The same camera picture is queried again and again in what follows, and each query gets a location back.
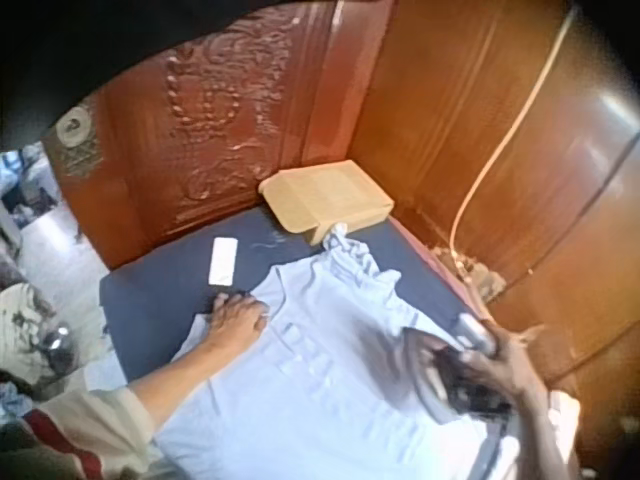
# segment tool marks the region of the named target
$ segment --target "beige box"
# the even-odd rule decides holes
[[[319,243],[333,225],[349,232],[383,221],[393,200],[352,160],[282,170],[263,180],[258,191],[282,226]]]

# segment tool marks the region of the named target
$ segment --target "wooden wardrobe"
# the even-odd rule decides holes
[[[125,71],[61,119],[45,147],[107,266],[257,204],[279,169],[344,159],[391,7],[257,11]]]
[[[399,0],[349,156],[394,214],[447,247],[454,217],[514,123],[571,5]],[[532,353],[582,402],[585,466],[640,417],[640,101],[579,10],[521,127],[460,222],[457,249],[506,282],[502,325],[547,325]]]

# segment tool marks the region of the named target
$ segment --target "floor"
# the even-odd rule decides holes
[[[100,279],[108,270],[86,237],[76,239],[77,223],[66,204],[22,229],[18,266],[57,311],[56,320],[71,327],[78,345],[79,366],[112,349],[103,334],[105,317],[99,304]]]

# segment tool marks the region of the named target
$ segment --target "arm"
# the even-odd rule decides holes
[[[220,294],[205,340],[179,360],[129,385],[160,428],[202,382],[255,342],[266,325],[265,307],[251,296]]]
[[[568,467],[562,461],[555,435],[548,417],[548,406],[541,405],[523,394],[515,407],[520,415],[521,480],[568,480]]]
[[[153,433],[203,381],[249,348],[266,321],[253,297],[218,296],[192,352],[112,392],[72,391],[0,428],[0,471],[11,478],[119,478],[149,465]]]
[[[548,392],[531,364],[521,337],[486,322],[498,342],[498,355],[488,359],[467,351],[461,360],[469,376],[497,391],[511,402],[521,419],[519,480],[569,480],[569,469],[556,446],[548,417]]]

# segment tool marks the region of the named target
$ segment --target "light blue shirt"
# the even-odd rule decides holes
[[[486,436],[441,426],[397,361],[402,327],[453,339],[395,293],[367,246],[340,228],[325,252],[272,267],[252,292],[270,322],[249,351],[194,392],[156,436],[194,479],[465,479]],[[206,334],[197,316],[178,356]]]

